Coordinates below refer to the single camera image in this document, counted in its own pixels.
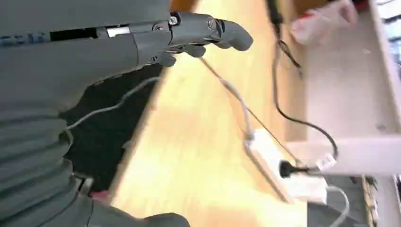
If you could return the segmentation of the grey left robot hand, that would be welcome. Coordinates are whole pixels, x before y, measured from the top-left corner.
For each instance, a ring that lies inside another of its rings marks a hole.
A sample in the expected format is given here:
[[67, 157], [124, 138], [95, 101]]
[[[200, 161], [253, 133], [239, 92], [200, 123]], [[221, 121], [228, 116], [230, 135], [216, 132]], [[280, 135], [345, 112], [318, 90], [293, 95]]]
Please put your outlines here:
[[102, 80], [194, 57], [205, 45], [246, 51], [239, 24], [171, 12], [165, 0], [3, 0], [0, 3], [0, 224], [3, 227], [187, 227], [164, 213], [131, 215], [83, 195], [62, 112]]

